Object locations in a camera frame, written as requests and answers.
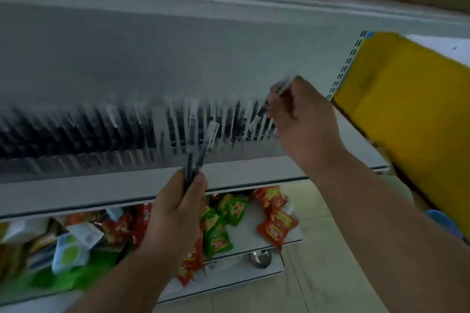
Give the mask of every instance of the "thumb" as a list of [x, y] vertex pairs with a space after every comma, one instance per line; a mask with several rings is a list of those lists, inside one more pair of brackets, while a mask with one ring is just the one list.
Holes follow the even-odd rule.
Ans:
[[285, 102], [277, 93], [270, 93], [267, 96], [269, 105], [268, 115], [274, 119], [274, 124], [279, 130], [289, 126], [293, 121], [292, 114]]
[[181, 204], [179, 207], [183, 211], [194, 211], [197, 212], [198, 215], [201, 214], [201, 210], [203, 209], [203, 204], [205, 203], [205, 196], [207, 189], [207, 179], [204, 174], [198, 174], [191, 186], [188, 188], [188, 191], [183, 197]]

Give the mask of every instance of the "forearm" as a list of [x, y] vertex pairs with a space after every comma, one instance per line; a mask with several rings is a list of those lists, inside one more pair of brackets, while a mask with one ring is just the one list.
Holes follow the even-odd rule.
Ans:
[[470, 249], [445, 233], [349, 153], [303, 167], [390, 312], [470, 304]]
[[150, 312], [176, 269], [171, 260], [137, 250], [85, 292], [68, 313]]

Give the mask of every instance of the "person's right hand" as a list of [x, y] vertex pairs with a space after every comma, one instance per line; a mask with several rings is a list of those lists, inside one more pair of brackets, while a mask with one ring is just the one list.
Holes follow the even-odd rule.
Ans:
[[271, 91], [267, 116], [273, 118], [282, 148], [300, 168], [326, 165], [346, 151], [333, 106], [309, 82], [297, 76], [282, 96]]

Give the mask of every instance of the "yellow board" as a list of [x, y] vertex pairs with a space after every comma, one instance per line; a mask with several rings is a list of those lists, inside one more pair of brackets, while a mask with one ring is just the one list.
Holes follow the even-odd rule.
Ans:
[[470, 68], [376, 33], [335, 101], [470, 237]]

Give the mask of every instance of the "blue plastic object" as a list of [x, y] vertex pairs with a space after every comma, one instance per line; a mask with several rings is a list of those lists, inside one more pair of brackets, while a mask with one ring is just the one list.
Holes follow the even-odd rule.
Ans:
[[463, 234], [461, 233], [460, 229], [447, 215], [445, 215], [441, 211], [437, 211], [435, 209], [430, 209], [426, 211], [426, 215], [430, 217], [433, 221], [438, 223], [441, 227], [451, 233], [453, 236], [456, 236], [460, 239], [463, 239]]

